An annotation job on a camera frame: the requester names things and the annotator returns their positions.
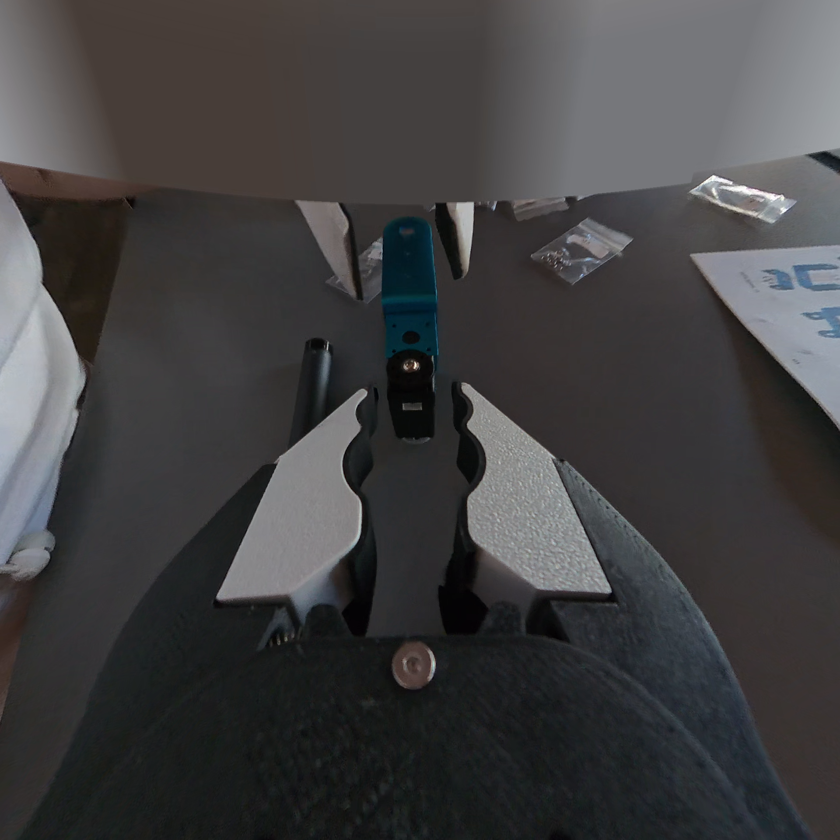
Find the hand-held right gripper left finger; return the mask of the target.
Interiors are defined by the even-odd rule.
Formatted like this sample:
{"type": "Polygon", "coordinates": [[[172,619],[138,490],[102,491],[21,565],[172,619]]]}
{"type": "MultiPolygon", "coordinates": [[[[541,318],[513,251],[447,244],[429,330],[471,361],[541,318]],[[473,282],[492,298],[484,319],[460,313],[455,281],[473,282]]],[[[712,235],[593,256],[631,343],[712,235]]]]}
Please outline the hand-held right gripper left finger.
{"type": "Polygon", "coordinates": [[[361,485],[377,391],[362,388],[278,458],[224,580],[221,606],[281,605],[303,621],[372,594],[375,544],[361,485]]]}

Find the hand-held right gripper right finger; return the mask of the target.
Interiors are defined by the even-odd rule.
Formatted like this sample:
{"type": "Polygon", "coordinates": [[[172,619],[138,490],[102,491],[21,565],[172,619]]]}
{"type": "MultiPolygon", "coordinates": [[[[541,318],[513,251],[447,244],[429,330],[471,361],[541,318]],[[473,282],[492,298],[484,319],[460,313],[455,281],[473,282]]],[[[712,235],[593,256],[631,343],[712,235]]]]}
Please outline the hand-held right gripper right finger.
{"type": "Polygon", "coordinates": [[[522,616],[543,601],[607,602],[602,563],[540,442],[465,382],[453,384],[457,467],[467,481],[449,562],[449,598],[522,616]]]}

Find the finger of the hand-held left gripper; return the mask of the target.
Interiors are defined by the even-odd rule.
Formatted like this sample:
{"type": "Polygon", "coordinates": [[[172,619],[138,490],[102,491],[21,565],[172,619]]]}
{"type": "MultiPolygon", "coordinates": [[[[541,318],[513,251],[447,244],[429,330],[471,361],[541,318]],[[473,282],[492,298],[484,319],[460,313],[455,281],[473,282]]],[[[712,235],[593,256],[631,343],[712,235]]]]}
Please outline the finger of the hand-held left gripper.
{"type": "Polygon", "coordinates": [[[475,203],[436,203],[434,215],[452,277],[462,279],[469,270],[475,203]]]}
{"type": "Polygon", "coordinates": [[[359,255],[347,207],[337,202],[296,200],[295,204],[341,288],[354,300],[362,301],[364,291],[359,255]]]}

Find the blue servo bracket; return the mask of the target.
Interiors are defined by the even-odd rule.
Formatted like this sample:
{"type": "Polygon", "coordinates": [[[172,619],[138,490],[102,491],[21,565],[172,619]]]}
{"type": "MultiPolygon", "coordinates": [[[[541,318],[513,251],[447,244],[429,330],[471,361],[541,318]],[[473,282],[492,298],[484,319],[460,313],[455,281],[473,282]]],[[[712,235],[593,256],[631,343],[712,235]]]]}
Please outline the blue servo bracket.
{"type": "Polygon", "coordinates": [[[420,445],[434,436],[438,294],[432,229],[399,217],[382,238],[386,398],[395,435],[420,445]]]}

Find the black electric screwdriver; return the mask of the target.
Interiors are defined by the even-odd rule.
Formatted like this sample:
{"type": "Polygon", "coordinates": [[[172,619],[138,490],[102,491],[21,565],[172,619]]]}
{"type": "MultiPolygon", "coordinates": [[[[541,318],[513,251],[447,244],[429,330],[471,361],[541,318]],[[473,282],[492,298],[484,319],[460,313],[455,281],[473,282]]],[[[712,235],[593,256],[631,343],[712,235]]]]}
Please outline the black electric screwdriver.
{"type": "Polygon", "coordinates": [[[305,343],[290,427],[289,448],[306,437],[328,414],[332,361],[333,346],[330,341],[312,338],[305,343]]]}

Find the dark grey desk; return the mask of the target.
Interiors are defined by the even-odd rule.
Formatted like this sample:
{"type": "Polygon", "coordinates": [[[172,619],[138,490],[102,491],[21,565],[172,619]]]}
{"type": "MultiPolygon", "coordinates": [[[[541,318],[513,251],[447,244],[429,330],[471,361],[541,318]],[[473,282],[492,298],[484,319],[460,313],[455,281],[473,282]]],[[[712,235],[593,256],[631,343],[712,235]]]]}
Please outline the dark grey desk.
{"type": "MultiPolygon", "coordinates": [[[[689,185],[592,196],[557,217],[481,213],[468,276],[436,245],[436,436],[386,406],[371,501],[380,631],[437,628],[463,478],[450,379],[568,459],[659,551],[713,626],[815,836],[838,838],[838,430],[724,307],[690,255],[838,244],[838,174],[737,167],[796,206],[758,229],[689,185]],[[530,255],[586,218],[633,237],[575,285],[530,255]]],[[[87,400],[2,721],[2,838],[60,766],[156,575],[289,436],[305,339],[334,343],[331,400],[377,382],[382,312],[326,284],[291,203],[160,191],[129,213],[87,400]]]]}

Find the small clear zip bag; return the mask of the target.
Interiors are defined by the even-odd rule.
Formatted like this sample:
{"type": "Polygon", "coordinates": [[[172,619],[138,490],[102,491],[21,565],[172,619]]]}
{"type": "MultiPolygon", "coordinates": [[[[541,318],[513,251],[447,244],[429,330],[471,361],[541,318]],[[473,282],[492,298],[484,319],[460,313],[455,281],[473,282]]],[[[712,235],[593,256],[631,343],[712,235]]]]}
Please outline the small clear zip bag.
{"type": "Polygon", "coordinates": [[[777,225],[797,204],[793,197],[767,192],[717,174],[693,185],[686,196],[758,229],[777,225]]]}
{"type": "Polygon", "coordinates": [[[351,299],[369,303],[382,292],[382,257],[383,238],[379,237],[358,255],[358,284],[353,274],[345,279],[333,275],[325,282],[351,299]]]}

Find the person in white shirt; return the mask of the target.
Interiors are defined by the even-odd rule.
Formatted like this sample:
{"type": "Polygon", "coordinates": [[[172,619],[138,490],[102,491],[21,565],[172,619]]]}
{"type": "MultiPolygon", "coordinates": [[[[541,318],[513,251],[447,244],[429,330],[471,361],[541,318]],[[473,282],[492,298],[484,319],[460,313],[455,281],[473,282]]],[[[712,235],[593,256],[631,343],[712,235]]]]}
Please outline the person in white shirt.
{"type": "Polygon", "coordinates": [[[1,565],[22,537],[48,530],[85,384],[38,247],[1,185],[1,565]]]}

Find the assembly instruction booklet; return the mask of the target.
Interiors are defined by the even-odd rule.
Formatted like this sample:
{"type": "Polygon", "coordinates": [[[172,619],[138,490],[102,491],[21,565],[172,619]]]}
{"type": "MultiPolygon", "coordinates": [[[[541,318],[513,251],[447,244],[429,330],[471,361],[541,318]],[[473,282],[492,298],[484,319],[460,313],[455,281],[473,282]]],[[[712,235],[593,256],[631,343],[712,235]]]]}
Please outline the assembly instruction booklet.
{"type": "Polygon", "coordinates": [[[751,335],[839,425],[839,245],[696,253],[751,335]]]}

